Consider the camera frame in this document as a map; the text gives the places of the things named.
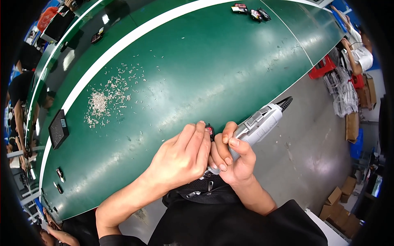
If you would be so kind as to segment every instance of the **black cable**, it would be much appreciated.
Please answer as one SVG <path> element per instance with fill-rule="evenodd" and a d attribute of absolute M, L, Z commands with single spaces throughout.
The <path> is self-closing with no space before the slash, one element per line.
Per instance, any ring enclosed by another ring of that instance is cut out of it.
<path fill-rule="evenodd" d="M 290 105 L 290 103 L 293 101 L 293 97 L 289 96 L 283 99 L 282 101 L 278 102 L 277 105 L 280 105 L 282 108 L 282 112 L 285 111 L 285 109 Z"/>

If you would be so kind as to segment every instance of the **finger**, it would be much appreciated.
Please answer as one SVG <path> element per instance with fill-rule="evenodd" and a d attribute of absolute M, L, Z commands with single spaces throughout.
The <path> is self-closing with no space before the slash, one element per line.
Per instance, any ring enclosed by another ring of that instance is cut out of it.
<path fill-rule="evenodd" d="M 205 137 L 205 133 L 207 131 L 208 129 L 205 129 L 205 122 L 202 120 L 199 121 L 196 124 L 196 128 L 193 133 L 193 136 L 190 138 L 189 143 L 186 147 L 186 153 L 190 154 L 193 157 L 197 155 L 197 153 L 199 152 L 199 148 L 201 146 L 201 142 L 203 141 L 203 138 Z"/>
<path fill-rule="evenodd" d="M 223 134 L 222 134 L 222 142 L 228 143 L 229 139 L 232 138 L 233 133 L 237 130 L 238 125 L 234 121 L 227 122 L 226 126 L 224 127 Z"/>
<path fill-rule="evenodd" d="M 217 146 L 216 146 L 216 142 L 212 142 L 211 143 L 211 152 L 210 155 L 212 157 L 212 161 L 214 162 L 214 164 L 216 165 L 216 167 L 218 167 L 221 171 L 226 172 L 227 171 L 227 164 L 225 163 L 225 161 L 220 157 L 219 152 L 217 151 Z"/>
<path fill-rule="evenodd" d="M 249 143 L 231 138 L 229 140 L 229 146 L 241 156 L 242 161 L 246 165 L 254 165 L 256 163 L 256 154 L 253 152 Z"/>
<path fill-rule="evenodd" d="M 200 144 L 200 148 L 198 149 L 197 159 L 196 159 L 196 166 L 199 167 L 201 173 L 198 173 L 199 177 L 201 177 L 206 170 L 206 165 L 208 164 L 208 156 L 209 151 L 211 149 L 211 139 L 209 138 L 208 129 L 203 129 L 203 139 Z"/>
<path fill-rule="evenodd" d="M 213 169 L 218 169 L 218 167 L 216 166 L 216 164 L 215 164 L 215 162 L 214 162 L 214 159 L 212 158 L 212 155 L 211 154 L 209 154 L 209 156 L 208 156 L 208 165 L 210 166 L 210 167 L 212 167 Z"/>
<path fill-rule="evenodd" d="M 178 140 L 174 145 L 176 145 L 177 147 L 183 150 L 186 149 L 186 146 L 188 145 L 191 137 L 193 136 L 195 129 L 196 129 L 195 124 L 187 124 L 183 128 L 182 132 L 178 137 Z"/>
<path fill-rule="evenodd" d="M 222 143 L 220 139 L 222 139 L 222 136 L 220 136 L 219 133 L 215 136 L 216 148 L 219 153 L 219 156 L 225 161 L 227 166 L 231 166 L 233 160 L 231 153 L 229 151 L 229 146 L 227 144 Z"/>

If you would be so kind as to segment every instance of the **hand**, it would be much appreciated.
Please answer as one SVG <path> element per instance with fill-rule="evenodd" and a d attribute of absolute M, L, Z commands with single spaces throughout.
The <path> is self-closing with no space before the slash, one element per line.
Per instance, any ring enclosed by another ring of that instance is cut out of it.
<path fill-rule="evenodd" d="M 223 133 L 215 136 L 208 157 L 208 164 L 214 169 L 220 168 L 220 177 L 229 185 L 237 185 L 248 181 L 253 175 L 253 168 L 256 163 L 256 154 L 249 143 L 232 137 L 237 128 L 238 125 L 235 122 L 228 122 Z M 232 161 L 229 145 L 240 154 L 235 163 Z"/>
<path fill-rule="evenodd" d="M 54 225 L 54 223 L 52 221 L 49 221 L 47 226 L 48 226 L 48 228 L 50 228 L 54 231 L 58 231 L 58 227 L 56 225 Z"/>
<path fill-rule="evenodd" d="M 69 7 L 70 8 L 70 10 L 72 11 L 72 12 L 74 12 L 76 9 L 75 8 L 73 8 L 72 7 L 72 2 L 73 2 L 74 0 L 66 0 L 65 2 L 64 2 L 64 5 L 66 5 L 67 7 Z"/>
<path fill-rule="evenodd" d="M 341 39 L 341 43 L 343 44 L 343 46 L 346 48 L 346 49 L 349 49 L 349 42 L 348 42 L 348 40 L 347 39 L 345 39 L 344 37 Z"/>
<path fill-rule="evenodd" d="M 180 134 L 159 148 L 142 175 L 156 182 L 165 192 L 190 183 L 204 174 L 210 147 L 205 122 L 187 124 Z"/>
<path fill-rule="evenodd" d="M 24 146 L 24 144 L 22 142 L 21 142 L 21 144 L 22 144 L 23 156 L 28 159 L 29 158 L 29 153 L 27 152 L 26 147 Z"/>
<path fill-rule="evenodd" d="M 25 162 L 22 162 L 22 164 L 20 165 L 20 167 L 22 168 L 22 170 L 24 170 L 25 172 L 27 172 L 27 166 Z"/>

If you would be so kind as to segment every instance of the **small black tray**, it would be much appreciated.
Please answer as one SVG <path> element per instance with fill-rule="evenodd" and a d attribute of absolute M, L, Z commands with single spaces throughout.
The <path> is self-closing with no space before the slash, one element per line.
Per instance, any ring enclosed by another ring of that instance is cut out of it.
<path fill-rule="evenodd" d="M 67 127 L 64 110 L 59 110 L 49 127 L 49 137 L 52 143 L 53 149 L 57 149 L 64 142 L 64 140 L 70 135 Z"/>

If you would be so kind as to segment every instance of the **white shirt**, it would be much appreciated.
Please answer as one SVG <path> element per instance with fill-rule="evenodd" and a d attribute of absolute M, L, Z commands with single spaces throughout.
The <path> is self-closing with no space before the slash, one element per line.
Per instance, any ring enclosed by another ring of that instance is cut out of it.
<path fill-rule="evenodd" d="M 365 72 L 372 67 L 372 64 L 374 63 L 374 57 L 372 56 L 371 52 L 367 50 L 367 48 L 361 46 L 358 49 L 352 50 L 351 53 L 353 55 L 354 62 L 361 65 L 362 72 Z M 346 53 L 344 53 L 344 58 L 348 70 L 351 70 L 349 56 Z"/>
<path fill-rule="evenodd" d="M 354 50 L 362 47 L 361 35 L 353 27 L 350 28 L 348 41 Z"/>

